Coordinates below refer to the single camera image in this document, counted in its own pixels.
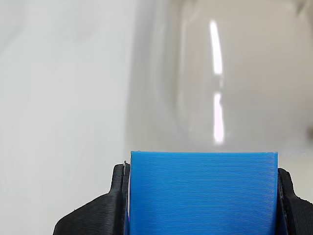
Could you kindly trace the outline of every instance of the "blurry glass object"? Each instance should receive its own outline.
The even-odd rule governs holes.
[[[141,1],[126,151],[278,151],[313,177],[312,25],[310,0]]]

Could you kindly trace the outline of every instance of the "white wall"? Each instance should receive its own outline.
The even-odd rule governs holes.
[[[0,234],[52,234],[123,163],[135,0],[0,0]]]

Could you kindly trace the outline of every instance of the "clear glass vase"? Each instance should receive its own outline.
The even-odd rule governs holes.
[[[278,151],[313,201],[313,3],[139,6],[126,151]]]

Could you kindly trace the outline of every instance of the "blue plastic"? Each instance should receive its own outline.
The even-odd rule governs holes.
[[[130,235],[273,235],[277,158],[132,152]]]

